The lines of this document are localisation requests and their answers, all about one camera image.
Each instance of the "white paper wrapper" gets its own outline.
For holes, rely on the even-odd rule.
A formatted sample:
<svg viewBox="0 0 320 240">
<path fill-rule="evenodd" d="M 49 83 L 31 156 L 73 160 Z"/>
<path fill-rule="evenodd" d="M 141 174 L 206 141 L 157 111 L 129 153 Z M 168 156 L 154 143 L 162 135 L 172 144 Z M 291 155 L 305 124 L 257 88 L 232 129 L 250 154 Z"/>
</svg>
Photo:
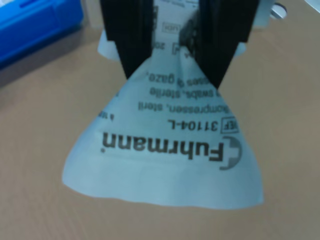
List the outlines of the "white paper wrapper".
<svg viewBox="0 0 320 240">
<path fill-rule="evenodd" d="M 195 7 L 156 0 L 155 48 L 79 137 L 63 182 L 98 198 L 246 208 L 263 202 L 255 156 L 179 31 Z"/>
</svg>

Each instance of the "blue container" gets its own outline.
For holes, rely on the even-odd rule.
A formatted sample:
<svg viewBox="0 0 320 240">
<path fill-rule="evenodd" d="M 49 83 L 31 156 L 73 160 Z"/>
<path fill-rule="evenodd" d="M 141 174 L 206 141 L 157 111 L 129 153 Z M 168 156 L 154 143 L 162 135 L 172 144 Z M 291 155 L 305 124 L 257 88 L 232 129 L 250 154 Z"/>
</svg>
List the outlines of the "blue container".
<svg viewBox="0 0 320 240">
<path fill-rule="evenodd" d="M 83 16 L 80 0 L 14 0 L 0 7 L 0 67 L 78 26 Z"/>
</svg>

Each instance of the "crumpled paper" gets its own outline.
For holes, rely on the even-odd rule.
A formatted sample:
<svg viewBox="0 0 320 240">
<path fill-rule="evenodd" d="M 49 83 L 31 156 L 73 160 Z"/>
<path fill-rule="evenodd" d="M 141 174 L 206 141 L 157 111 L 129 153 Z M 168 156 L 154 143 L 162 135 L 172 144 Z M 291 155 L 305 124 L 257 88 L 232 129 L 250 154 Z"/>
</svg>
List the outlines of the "crumpled paper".
<svg viewBox="0 0 320 240">
<path fill-rule="evenodd" d="M 261 204 L 255 155 L 179 32 L 197 7 L 155 0 L 152 56 L 79 137 L 63 182 L 96 198 L 239 209 Z"/>
</svg>

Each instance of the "fuhrmann logo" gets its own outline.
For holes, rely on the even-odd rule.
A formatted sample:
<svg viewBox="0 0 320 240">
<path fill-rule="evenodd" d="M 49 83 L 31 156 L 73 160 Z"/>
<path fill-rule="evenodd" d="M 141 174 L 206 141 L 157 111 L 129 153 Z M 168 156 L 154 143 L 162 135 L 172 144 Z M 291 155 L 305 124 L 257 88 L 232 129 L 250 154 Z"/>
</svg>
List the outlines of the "fuhrmann logo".
<svg viewBox="0 0 320 240">
<path fill-rule="evenodd" d="M 233 136 L 224 136 L 224 140 L 229 141 L 228 154 L 226 153 L 227 145 L 225 142 L 220 142 L 216 149 L 210 149 L 207 142 L 194 141 L 170 141 L 160 138 L 146 138 L 138 136 L 123 136 L 120 134 L 103 133 L 102 144 L 105 148 L 113 148 L 119 150 L 134 150 L 137 152 L 148 151 L 150 153 L 159 154 L 182 154 L 186 155 L 189 160 L 193 160 L 194 156 L 208 157 L 210 162 L 223 162 L 224 156 L 231 155 L 227 160 L 227 166 L 221 166 L 221 171 L 226 171 L 234 168 L 242 158 L 242 145 L 238 139 Z"/>
</svg>

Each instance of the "wooden table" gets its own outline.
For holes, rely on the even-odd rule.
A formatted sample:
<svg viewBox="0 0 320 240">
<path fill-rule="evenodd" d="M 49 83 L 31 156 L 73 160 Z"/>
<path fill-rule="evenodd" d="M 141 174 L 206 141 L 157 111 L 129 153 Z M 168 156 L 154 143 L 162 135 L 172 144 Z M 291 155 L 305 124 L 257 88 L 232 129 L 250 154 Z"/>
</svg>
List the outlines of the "wooden table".
<svg viewBox="0 0 320 240">
<path fill-rule="evenodd" d="M 316 240 L 320 236 L 320 14 L 283 0 L 221 94 L 261 167 L 265 204 L 172 208 L 92 199 L 62 184 L 79 134 L 126 82 L 84 28 L 0 71 L 1 240 Z"/>
</svg>

